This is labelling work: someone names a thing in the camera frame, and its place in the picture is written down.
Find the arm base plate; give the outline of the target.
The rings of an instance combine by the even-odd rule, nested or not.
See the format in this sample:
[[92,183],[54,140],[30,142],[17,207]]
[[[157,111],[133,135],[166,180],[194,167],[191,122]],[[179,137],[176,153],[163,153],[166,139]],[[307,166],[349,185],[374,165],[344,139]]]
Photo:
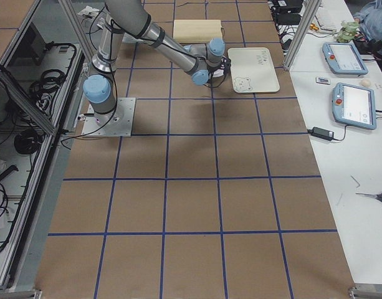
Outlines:
[[95,113],[91,104],[84,118],[82,133],[86,138],[93,137],[131,137],[136,98],[119,97],[116,109],[106,115]]

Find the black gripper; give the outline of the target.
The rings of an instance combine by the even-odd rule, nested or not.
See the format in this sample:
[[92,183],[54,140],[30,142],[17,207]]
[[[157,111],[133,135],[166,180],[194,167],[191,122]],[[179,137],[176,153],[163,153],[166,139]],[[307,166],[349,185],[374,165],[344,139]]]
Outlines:
[[228,72],[231,69],[231,60],[226,56],[222,56],[219,69],[223,72]]

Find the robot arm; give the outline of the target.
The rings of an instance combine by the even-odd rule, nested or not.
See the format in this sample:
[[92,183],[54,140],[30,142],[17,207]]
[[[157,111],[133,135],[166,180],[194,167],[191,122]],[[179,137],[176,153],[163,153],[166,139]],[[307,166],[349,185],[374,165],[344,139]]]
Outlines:
[[94,112],[99,115],[110,114],[116,108],[112,94],[113,74],[125,34],[142,40],[165,56],[188,74],[195,85],[209,83],[216,70],[224,70],[231,64],[224,56],[225,43],[222,38],[183,47],[152,21],[140,1],[105,1],[105,9],[102,39],[97,53],[92,57],[90,77],[84,82],[84,93]]

